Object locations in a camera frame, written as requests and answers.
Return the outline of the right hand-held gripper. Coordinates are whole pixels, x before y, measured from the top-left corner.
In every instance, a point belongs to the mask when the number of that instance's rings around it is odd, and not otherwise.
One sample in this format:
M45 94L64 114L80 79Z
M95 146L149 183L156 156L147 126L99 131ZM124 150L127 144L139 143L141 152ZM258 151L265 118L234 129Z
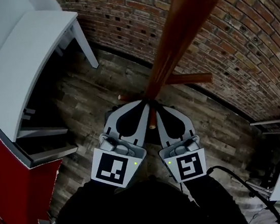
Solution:
M164 147L159 156L174 180L180 183L206 175L205 152L199 145L199 137L194 134L190 118L166 106L156 110L156 117Z

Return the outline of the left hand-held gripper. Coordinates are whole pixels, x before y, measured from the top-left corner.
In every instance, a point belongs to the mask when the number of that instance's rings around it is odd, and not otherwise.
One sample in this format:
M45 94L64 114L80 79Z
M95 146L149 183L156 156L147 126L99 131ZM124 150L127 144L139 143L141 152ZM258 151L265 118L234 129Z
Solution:
M100 145L94 149L91 179L125 188L146 156L143 143L149 117L147 102L135 101L107 118Z

